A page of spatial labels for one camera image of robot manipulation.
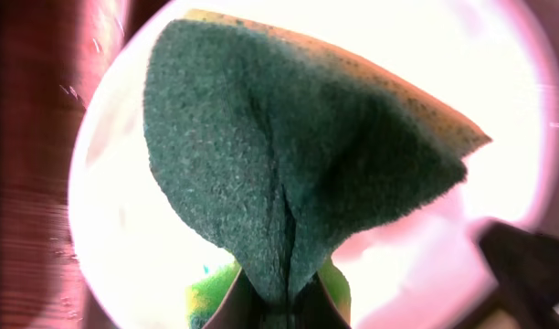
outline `white plate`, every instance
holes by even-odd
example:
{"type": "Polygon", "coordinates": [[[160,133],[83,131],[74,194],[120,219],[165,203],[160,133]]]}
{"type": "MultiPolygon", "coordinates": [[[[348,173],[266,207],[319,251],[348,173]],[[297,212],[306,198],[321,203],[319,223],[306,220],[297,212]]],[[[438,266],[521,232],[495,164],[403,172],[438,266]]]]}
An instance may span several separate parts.
{"type": "Polygon", "coordinates": [[[470,242],[484,217],[533,228],[549,199],[559,132],[556,80],[535,22],[499,0],[174,1],[135,36],[97,89],[70,172],[80,267],[121,328],[184,328],[185,287],[229,255],[200,239],[153,181],[142,89],[153,43],[191,7],[323,39],[393,71],[469,116],[494,142],[469,181],[333,255],[352,287],[354,328],[441,328],[492,285],[470,242]]]}

